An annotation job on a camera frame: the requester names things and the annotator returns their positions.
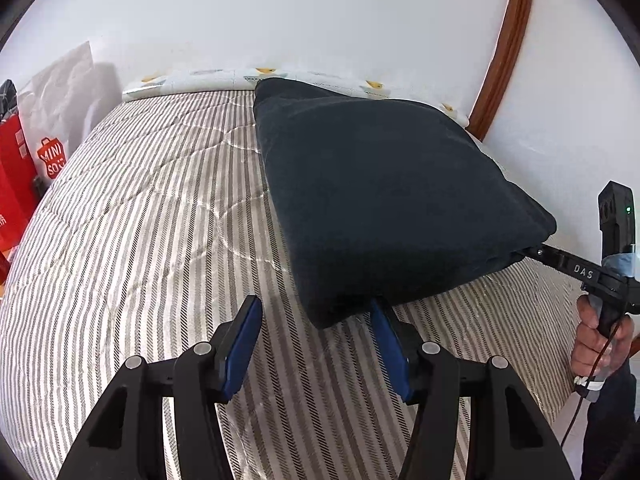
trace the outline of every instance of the pillow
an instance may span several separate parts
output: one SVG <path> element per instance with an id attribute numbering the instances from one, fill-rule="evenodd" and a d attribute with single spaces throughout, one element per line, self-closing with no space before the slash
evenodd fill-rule
<path id="1" fill-rule="evenodd" d="M 556 230 L 429 105 L 272 78 L 254 115 L 293 279 L 319 328 L 372 296 L 405 303 L 503 269 Z"/>

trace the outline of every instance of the striped bedspread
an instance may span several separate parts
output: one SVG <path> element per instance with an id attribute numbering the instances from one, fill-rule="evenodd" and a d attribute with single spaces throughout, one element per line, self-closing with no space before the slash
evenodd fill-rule
<path id="1" fill-rule="evenodd" d="M 242 390 L 218 410 L 235 478 L 396 478 L 415 409 L 391 391 L 366 315 L 324 331 L 305 319 L 252 101 L 219 91 L 123 104 L 44 197 L 0 306 L 0 431 L 35 479 L 55 478 L 128 356 L 180 355 L 247 294 L 264 303 L 262 332 Z M 571 389 L 576 285 L 529 261 L 396 311 L 456 355 L 504 355 L 551 420 Z M 468 446 L 460 406 L 453 478 Z M 178 479 L 168 400 L 164 421 Z"/>

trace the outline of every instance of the person's hand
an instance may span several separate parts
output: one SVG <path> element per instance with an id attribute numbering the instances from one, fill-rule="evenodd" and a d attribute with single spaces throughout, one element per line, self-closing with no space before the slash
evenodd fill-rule
<path id="1" fill-rule="evenodd" d="M 571 370 L 580 377 L 588 377 L 598 354 L 607 343 L 607 338 L 598 332 L 598 316 L 589 303 L 588 296 L 581 296 L 576 303 L 580 315 L 580 325 L 575 329 L 574 350 L 571 352 Z M 625 362 L 631 348 L 634 333 L 634 322 L 625 316 L 620 322 L 618 331 L 611 345 L 598 362 L 594 375 L 609 365 L 610 372 L 615 372 Z"/>

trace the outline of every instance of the white tape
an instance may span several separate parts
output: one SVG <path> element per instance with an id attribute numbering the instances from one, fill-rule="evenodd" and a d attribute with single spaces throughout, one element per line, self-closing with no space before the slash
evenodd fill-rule
<path id="1" fill-rule="evenodd" d="M 592 390 L 594 392 L 598 392 L 602 389 L 604 381 L 589 381 L 588 377 L 576 377 L 574 379 L 574 384 L 579 384 L 580 386 L 587 386 L 587 390 Z"/>

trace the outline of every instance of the white wall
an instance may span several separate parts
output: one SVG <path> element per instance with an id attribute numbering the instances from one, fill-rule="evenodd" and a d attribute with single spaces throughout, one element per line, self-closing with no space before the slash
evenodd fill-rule
<path id="1" fill-rule="evenodd" d="M 279 66 L 426 85 L 469 113 L 507 0 L 37 0 L 0 53 L 23 85 L 90 40 L 120 83 L 171 68 Z"/>
<path id="2" fill-rule="evenodd" d="M 599 261 L 598 193 L 615 180 L 640 203 L 640 67 L 596 0 L 534 0 L 485 143 Z"/>

